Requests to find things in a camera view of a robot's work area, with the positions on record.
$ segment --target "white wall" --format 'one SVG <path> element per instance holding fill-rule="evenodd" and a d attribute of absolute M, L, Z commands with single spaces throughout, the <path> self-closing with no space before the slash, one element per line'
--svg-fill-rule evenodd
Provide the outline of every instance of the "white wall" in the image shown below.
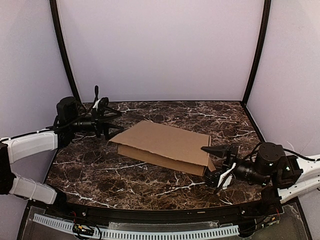
<path fill-rule="evenodd" d="M 50 126 L 56 104 L 71 96 L 49 1 L 2 0 L 0 4 L 0 137 Z M 53 152 L 23 159 L 12 170 L 43 181 Z M 0 195 L 0 240 L 17 238 L 26 201 Z"/>
<path fill-rule="evenodd" d="M 248 108 L 267 141 L 320 153 L 320 1 L 272 1 Z"/>
<path fill-rule="evenodd" d="M 263 0 L 59 0 L 84 102 L 241 100 Z"/>

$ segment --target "brown marble tabletop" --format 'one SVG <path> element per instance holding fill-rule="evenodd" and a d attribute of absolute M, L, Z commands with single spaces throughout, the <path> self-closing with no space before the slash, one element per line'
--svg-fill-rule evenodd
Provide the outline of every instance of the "brown marble tabletop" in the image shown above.
<path fill-rule="evenodd" d="M 112 123 L 126 129 L 141 120 L 211 135 L 212 145 L 239 145 L 239 155 L 259 142 L 239 102 L 157 101 L 111 102 L 122 111 Z M 240 204 L 260 199 L 261 187 L 236 180 L 213 195 L 202 177 L 141 162 L 117 154 L 103 136 L 83 138 L 59 150 L 47 184 L 67 194 L 70 203 L 127 210 L 187 210 Z M 216 167 L 222 160 L 212 158 Z"/>

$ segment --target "robotic hand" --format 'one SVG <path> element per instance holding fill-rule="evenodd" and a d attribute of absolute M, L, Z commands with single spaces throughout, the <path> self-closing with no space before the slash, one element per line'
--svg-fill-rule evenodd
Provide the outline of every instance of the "robotic hand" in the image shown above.
<path fill-rule="evenodd" d="M 66 195 L 48 186 L 24 178 L 11 171 L 10 165 L 28 156 L 44 151 L 64 148 L 75 138 L 76 133 L 95 133 L 99 138 L 104 134 L 106 140 L 122 132 L 124 128 L 108 121 L 118 118 L 122 113 L 108 106 L 109 99 L 98 99 L 99 88 L 95 86 L 93 105 L 86 108 L 74 97 L 63 98 L 56 106 L 57 116 L 53 126 L 15 137 L 0 139 L 0 194 L 17 195 L 46 204 L 60 204 Z M 84 113 L 79 114 L 79 106 Z"/>
<path fill-rule="evenodd" d="M 233 145 L 203 146 L 203 151 L 225 158 L 222 168 L 205 173 L 206 184 L 215 187 L 214 193 L 226 189 L 237 178 L 249 184 L 267 186 L 263 198 L 278 199 L 281 204 L 320 187 L 320 155 L 302 156 L 271 142 L 259 143 L 251 153 L 238 158 L 239 147 Z"/>

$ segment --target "dark marble surface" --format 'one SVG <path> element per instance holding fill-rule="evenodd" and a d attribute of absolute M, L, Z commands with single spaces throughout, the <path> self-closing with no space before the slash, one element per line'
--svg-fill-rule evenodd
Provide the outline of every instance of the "dark marble surface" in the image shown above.
<path fill-rule="evenodd" d="M 238 144 L 239 155 L 251 152 L 259 139 L 238 102 L 114 102 L 123 112 L 112 121 L 126 129 L 153 121 L 212 137 L 212 145 Z M 117 154 L 117 146 L 88 135 L 61 149 L 47 184 L 67 193 L 71 203 L 134 210 L 182 210 L 240 204 L 260 199 L 261 187 L 237 180 L 213 195 L 202 177 L 151 165 Z M 216 167 L 222 164 L 212 158 Z"/>

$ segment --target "brown cardboard box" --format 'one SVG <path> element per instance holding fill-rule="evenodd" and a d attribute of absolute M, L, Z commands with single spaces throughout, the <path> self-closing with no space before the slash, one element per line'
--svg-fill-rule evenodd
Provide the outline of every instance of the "brown cardboard box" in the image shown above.
<path fill-rule="evenodd" d="M 203 176 L 205 169 L 215 170 L 202 146 L 211 145 L 211 137 L 180 128 L 141 121 L 113 137 L 118 153 L 161 167 Z"/>

